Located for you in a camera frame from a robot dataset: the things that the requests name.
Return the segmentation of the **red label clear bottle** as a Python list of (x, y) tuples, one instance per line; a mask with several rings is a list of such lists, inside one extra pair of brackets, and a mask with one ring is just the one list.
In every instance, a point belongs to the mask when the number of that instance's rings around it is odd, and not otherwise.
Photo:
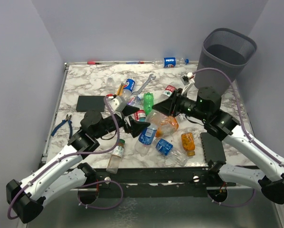
[(144, 122), (146, 119), (146, 113), (144, 110), (139, 110), (134, 113), (134, 118), (136, 121)]

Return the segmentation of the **Pepsi bottle blue cap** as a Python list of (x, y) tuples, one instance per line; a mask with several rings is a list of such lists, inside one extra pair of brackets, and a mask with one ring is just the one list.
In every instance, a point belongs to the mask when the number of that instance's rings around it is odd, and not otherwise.
[(147, 128), (145, 128), (134, 146), (134, 149), (140, 153), (141, 155), (146, 155), (150, 148), (151, 144), (154, 140), (158, 127), (155, 124), (151, 124)]

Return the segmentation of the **blue label water bottle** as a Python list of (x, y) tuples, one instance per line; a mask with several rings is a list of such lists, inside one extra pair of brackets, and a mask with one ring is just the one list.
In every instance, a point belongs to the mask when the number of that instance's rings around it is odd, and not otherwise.
[(175, 147), (172, 143), (162, 138), (156, 138), (153, 141), (155, 150), (161, 155), (172, 160), (176, 165), (185, 166), (188, 161), (188, 156), (185, 152)]

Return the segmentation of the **Starbucks coffee bottle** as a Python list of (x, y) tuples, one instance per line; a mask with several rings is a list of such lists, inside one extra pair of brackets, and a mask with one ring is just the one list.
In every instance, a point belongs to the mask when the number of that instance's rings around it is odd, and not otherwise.
[(106, 171), (112, 174), (116, 174), (118, 169), (119, 169), (119, 165), (120, 162), (122, 160), (123, 154), (124, 154), (124, 145), (125, 145), (125, 140), (124, 139), (120, 139), (118, 141), (118, 145), (114, 148), (110, 160), (108, 162)]

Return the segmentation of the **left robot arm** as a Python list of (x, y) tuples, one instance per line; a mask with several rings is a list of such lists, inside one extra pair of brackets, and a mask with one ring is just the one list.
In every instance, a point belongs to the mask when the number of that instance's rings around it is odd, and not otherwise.
[(11, 180), (7, 184), (8, 219), (19, 218), (23, 223), (32, 221), (44, 208), (47, 199), (45, 191), (68, 169), (89, 155), (108, 153), (116, 147), (113, 145), (110, 149), (97, 150), (100, 146), (99, 138), (111, 132), (119, 134), (121, 128), (135, 138), (148, 126), (150, 123), (139, 122), (132, 117), (126, 121), (123, 114), (111, 113), (109, 117), (103, 118), (100, 112), (86, 112), (79, 130), (58, 155), (30, 176), (21, 181)]

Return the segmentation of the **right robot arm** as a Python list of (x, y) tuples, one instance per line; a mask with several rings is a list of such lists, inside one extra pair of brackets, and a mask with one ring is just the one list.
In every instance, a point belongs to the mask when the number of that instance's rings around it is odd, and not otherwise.
[(253, 137), (236, 118), (222, 111), (221, 96), (212, 87), (199, 89), (196, 101), (182, 92), (182, 89), (175, 90), (152, 108), (166, 116), (185, 114), (201, 120), (207, 133), (236, 148), (258, 167), (252, 170), (218, 161), (209, 170), (209, 182), (214, 186), (232, 182), (251, 187), (270, 201), (284, 204), (284, 158)]

